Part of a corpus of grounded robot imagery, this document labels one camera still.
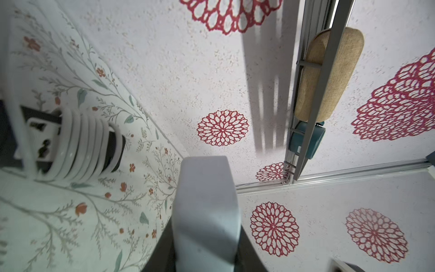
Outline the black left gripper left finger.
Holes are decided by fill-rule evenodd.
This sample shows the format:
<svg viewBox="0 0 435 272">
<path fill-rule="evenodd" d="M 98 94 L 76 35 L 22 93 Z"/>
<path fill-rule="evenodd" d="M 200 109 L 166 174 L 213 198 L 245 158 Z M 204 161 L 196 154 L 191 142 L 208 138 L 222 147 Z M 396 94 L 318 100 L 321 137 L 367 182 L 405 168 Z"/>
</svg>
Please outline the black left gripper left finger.
<svg viewBox="0 0 435 272">
<path fill-rule="evenodd" d="M 175 272 L 175 257 L 173 231 L 166 227 L 142 272 Z"/>
</svg>

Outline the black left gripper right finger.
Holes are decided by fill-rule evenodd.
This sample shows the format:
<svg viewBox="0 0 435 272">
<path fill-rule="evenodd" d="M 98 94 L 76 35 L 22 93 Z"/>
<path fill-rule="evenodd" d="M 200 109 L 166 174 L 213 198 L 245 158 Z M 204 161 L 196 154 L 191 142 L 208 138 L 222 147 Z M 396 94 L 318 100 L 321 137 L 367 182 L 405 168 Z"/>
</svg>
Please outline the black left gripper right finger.
<svg viewBox="0 0 435 272">
<path fill-rule="evenodd" d="M 267 272 L 243 227 L 240 231 L 234 272 Z"/>
</svg>

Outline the light blue power strip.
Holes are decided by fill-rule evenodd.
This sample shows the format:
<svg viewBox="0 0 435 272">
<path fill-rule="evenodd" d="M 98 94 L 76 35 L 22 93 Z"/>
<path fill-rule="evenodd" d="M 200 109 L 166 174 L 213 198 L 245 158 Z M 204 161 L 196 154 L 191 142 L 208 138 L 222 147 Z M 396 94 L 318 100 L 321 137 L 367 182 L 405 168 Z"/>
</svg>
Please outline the light blue power strip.
<svg viewBox="0 0 435 272">
<path fill-rule="evenodd" d="M 232 272 L 241 214 L 225 156 L 185 158 L 172 212 L 178 272 Z"/>
</svg>

